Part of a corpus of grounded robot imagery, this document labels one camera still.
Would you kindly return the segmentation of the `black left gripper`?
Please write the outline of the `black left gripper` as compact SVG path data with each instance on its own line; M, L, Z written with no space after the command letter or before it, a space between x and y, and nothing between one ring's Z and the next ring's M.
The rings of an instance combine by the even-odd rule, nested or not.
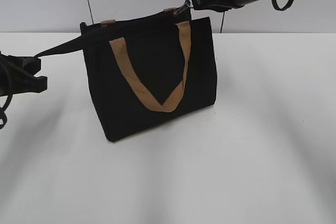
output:
M41 70L41 60L35 57L1 54L1 96L23 93L41 93L47 90L47 77L27 77Z

